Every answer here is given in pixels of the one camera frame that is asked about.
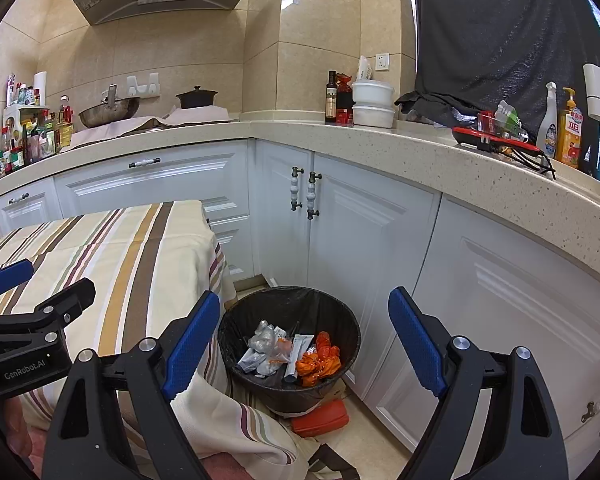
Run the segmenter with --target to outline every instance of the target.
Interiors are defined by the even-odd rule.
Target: cream striped fabric
[[[221,304],[235,299],[222,249],[202,203],[166,202],[78,216],[18,229],[0,240],[0,268],[32,261],[32,280],[0,297],[0,314],[32,312],[67,285],[87,277],[96,298],[66,328],[69,354],[83,348],[103,356],[158,337],[186,316],[202,292]],[[49,425],[63,381],[23,396],[27,421]],[[229,452],[256,480],[302,480],[308,464],[283,426],[226,396],[227,374],[214,336],[189,388],[171,403],[196,453]],[[126,392],[120,409],[132,450],[148,460]]]

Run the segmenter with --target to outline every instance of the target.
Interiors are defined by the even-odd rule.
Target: beige floor
[[[262,290],[257,286],[238,293],[244,298]],[[340,430],[320,435],[344,460],[353,465],[362,480],[392,480],[398,478],[411,453],[385,428],[375,415],[354,394],[344,399],[349,423]]]

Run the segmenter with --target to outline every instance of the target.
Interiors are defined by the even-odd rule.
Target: black garbage bag
[[[301,381],[283,381],[286,365],[264,379],[253,372],[245,374],[236,363],[247,351],[247,341],[262,319],[285,330],[291,339],[295,334],[317,336],[322,331],[328,332],[331,345],[340,348],[342,366],[311,388],[303,388]],[[218,344],[226,369],[238,383],[274,412],[302,415],[329,393],[355,361],[360,349],[360,327],[349,307],[333,296],[302,286],[277,286],[238,301],[220,322]]]

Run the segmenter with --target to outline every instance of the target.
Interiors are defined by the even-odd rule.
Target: speckled stone countertop
[[[502,219],[600,279],[600,182],[556,162],[557,181],[499,156],[460,148],[446,128],[393,130],[299,121],[183,126],[81,146],[0,180],[0,196],[63,171],[130,153],[255,138],[335,156],[441,191]]]

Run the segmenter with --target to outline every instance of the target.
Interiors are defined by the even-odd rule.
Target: stacked food container
[[[394,87],[389,83],[358,79],[353,88],[353,122],[391,128],[394,125]]]

